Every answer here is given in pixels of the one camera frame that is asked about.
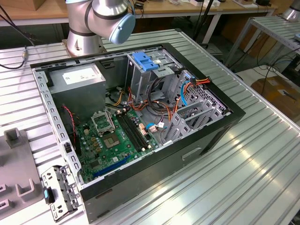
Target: yellow wire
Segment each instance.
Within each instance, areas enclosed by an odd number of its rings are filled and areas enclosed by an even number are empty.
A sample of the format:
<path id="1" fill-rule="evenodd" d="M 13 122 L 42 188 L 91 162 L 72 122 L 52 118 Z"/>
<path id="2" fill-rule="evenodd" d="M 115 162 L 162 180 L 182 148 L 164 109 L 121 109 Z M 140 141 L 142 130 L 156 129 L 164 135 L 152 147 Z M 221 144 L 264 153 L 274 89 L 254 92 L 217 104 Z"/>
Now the yellow wire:
<path id="1" fill-rule="evenodd" d="M 122 95 L 123 95 L 123 92 L 120 93 L 119 100 L 117 101 L 117 103 L 113 104 L 113 106 L 118 106 L 121 103 Z"/>

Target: blue pcie slot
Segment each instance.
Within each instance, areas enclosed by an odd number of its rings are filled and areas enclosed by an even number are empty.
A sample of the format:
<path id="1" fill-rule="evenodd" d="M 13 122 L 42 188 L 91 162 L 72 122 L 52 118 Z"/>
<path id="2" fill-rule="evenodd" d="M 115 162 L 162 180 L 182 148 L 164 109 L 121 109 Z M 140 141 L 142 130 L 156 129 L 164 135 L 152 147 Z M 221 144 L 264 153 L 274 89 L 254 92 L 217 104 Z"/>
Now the blue pcie slot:
<path id="1" fill-rule="evenodd" d="M 115 168 L 118 168 L 118 167 L 121 166 L 121 165 L 124 165 L 124 164 L 126 163 L 126 160 L 127 160 L 130 156 L 131 156 L 131 155 L 129 155 L 129 156 L 123 158 L 121 161 L 119 161 L 119 162 L 117 162 L 117 163 L 115 163 L 115 164 L 112 164 L 112 165 L 110 165 L 110 166 L 108 166 L 108 167 L 106 167 L 106 168 L 104 168 L 104 169 L 102 169 L 102 170 L 100 170 L 100 171 L 98 171 L 98 172 L 93 173 L 93 177 L 101 176 L 101 175 L 103 175 L 103 174 L 105 174 L 105 173 L 107 173 L 107 172 L 109 172 L 109 171 L 111 171 L 111 170 L 114 170 Z"/>

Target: motherboard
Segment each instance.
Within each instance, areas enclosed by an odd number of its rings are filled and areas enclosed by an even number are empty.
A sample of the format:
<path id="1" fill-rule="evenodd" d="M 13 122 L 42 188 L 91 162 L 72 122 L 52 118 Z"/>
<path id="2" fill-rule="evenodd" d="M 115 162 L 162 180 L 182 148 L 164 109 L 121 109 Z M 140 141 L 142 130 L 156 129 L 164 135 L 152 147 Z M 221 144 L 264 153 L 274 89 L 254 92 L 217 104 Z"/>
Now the motherboard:
<path id="1" fill-rule="evenodd" d="M 90 182 L 158 148 L 155 137 L 143 128 L 145 124 L 134 110 L 97 113 L 78 125 L 83 181 Z"/>

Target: blue latch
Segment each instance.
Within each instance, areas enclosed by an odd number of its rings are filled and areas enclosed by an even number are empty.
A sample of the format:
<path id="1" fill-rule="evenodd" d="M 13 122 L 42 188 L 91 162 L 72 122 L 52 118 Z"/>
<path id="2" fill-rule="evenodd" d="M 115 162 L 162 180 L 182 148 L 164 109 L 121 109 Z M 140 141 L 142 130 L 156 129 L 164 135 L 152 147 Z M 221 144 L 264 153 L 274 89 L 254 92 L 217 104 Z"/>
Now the blue latch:
<path id="1" fill-rule="evenodd" d="M 143 52 L 133 53 L 132 56 L 144 71 L 154 70 L 158 68 L 158 65 L 155 64 L 150 59 L 150 57 Z"/>

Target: cardboard box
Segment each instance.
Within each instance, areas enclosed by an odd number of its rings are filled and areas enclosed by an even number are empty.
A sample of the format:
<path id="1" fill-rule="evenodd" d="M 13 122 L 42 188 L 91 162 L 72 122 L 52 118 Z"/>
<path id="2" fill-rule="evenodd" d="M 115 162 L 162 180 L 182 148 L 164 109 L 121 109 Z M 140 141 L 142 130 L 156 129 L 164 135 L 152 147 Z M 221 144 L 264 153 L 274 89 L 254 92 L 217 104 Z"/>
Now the cardboard box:
<path id="1" fill-rule="evenodd" d="M 0 0 L 0 5 L 36 11 L 45 0 Z"/>
<path id="2" fill-rule="evenodd" d="M 264 78 L 251 85 L 259 94 L 263 89 L 263 81 Z M 300 119 L 300 93 L 280 76 L 267 78 L 262 96 L 294 122 Z"/>

